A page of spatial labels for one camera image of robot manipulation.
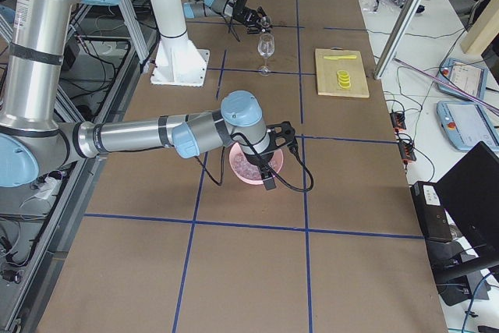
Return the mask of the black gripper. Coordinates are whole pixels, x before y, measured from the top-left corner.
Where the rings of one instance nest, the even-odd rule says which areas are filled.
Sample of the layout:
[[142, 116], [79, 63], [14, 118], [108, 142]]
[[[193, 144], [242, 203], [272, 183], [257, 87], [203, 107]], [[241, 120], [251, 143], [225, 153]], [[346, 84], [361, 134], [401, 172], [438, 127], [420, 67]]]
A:
[[270, 175], [271, 167], [269, 165], [271, 159], [274, 157], [274, 153], [266, 153], [266, 154], [247, 154], [246, 160], [251, 164], [257, 167], [258, 173], [260, 175]]
[[246, 6], [247, 0], [235, 0], [232, 8], [232, 18], [247, 29], [259, 28], [259, 13]]

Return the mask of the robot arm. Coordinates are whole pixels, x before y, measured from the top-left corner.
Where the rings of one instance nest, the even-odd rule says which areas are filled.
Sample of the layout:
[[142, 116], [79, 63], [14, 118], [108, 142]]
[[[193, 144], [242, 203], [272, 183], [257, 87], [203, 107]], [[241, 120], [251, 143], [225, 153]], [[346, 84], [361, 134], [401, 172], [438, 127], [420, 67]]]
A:
[[259, 7], [251, 9], [247, 0], [189, 0], [183, 4], [187, 19], [220, 16], [228, 17], [246, 27], [248, 34], [258, 34], [265, 30], [262, 20], [266, 13]]
[[[228, 95], [221, 108], [135, 122], [57, 123], [55, 97], [72, 8], [119, 0], [16, 0], [9, 65], [1, 108], [1, 184], [16, 187], [63, 165], [112, 152], [172, 148], [192, 158], [238, 143], [249, 162], [266, 172], [275, 150], [257, 99]], [[201, 9], [227, 16], [251, 34], [270, 20], [246, 0], [150, 0], [160, 36], [152, 83], [200, 87], [209, 53], [189, 39], [186, 20]]]

